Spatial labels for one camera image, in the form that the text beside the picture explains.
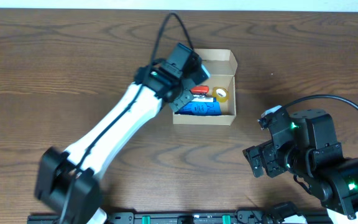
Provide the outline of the blue whiteboard marker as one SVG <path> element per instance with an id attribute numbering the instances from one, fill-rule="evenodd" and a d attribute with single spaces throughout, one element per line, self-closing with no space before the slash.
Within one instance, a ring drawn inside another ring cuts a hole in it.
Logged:
<path id="1" fill-rule="evenodd" d="M 198 102 L 198 103 L 213 103 L 216 99 L 214 97 L 194 97 L 192 99 L 192 102 Z"/>

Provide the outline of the black whiteboard marker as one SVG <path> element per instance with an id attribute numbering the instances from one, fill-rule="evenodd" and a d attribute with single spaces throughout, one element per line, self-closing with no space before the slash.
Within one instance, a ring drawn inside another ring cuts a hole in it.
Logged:
<path id="1" fill-rule="evenodd" d="M 194 94 L 193 96 L 194 96 L 195 98 L 206 98 L 206 95 Z"/>

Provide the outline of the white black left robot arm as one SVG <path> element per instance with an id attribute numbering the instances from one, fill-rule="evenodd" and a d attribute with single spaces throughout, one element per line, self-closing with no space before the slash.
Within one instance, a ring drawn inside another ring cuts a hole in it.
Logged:
<path id="1" fill-rule="evenodd" d="M 190 90 L 209 77 L 201 57 L 177 44 L 168 58 L 138 68 L 119 103 L 89 133 L 62 152 L 47 149 L 34 195 L 59 214 L 56 223 L 104 223 L 99 183 L 110 163 L 164 105 L 182 109 L 193 99 Z"/>

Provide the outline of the yellow clear tape roll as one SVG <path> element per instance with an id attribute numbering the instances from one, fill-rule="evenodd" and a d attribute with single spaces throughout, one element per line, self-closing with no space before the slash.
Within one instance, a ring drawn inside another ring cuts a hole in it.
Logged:
<path id="1" fill-rule="evenodd" d="M 225 103 L 229 98 L 229 93 L 223 87 L 214 87 L 212 97 L 214 97 L 217 102 Z"/>

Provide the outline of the red stapler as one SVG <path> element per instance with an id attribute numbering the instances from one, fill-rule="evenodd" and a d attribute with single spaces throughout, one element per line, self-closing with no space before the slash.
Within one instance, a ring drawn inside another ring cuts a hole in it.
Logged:
<path id="1" fill-rule="evenodd" d="M 209 92 L 209 86 L 206 85 L 198 85 L 191 89 L 192 94 L 196 95 L 207 95 Z"/>

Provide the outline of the brown cardboard box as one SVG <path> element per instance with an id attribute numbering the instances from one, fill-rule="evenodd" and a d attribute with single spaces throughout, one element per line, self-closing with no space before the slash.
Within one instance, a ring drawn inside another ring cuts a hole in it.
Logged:
<path id="1" fill-rule="evenodd" d="M 208 90 L 173 115 L 173 124 L 231 125 L 236 117 L 237 61 L 228 49 L 196 49 L 211 77 L 196 87 Z"/>

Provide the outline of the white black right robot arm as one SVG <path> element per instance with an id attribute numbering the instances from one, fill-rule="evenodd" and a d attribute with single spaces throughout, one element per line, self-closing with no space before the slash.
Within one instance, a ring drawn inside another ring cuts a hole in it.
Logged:
<path id="1" fill-rule="evenodd" d="M 358 158 L 343 156 L 330 114 L 322 109 L 290 114 L 278 108 L 258 122 L 271 139 L 243 151 L 255 177 L 290 172 L 303 179 L 300 185 L 323 207 L 349 220 L 358 217 Z"/>

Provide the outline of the blue plastic tape dispenser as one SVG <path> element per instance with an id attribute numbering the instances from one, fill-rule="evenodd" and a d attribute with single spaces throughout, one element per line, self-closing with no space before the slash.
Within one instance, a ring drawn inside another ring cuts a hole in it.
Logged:
<path id="1" fill-rule="evenodd" d="M 193 115 L 193 116 L 220 116 L 222 115 L 218 102 L 190 102 L 177 114 Z"/>

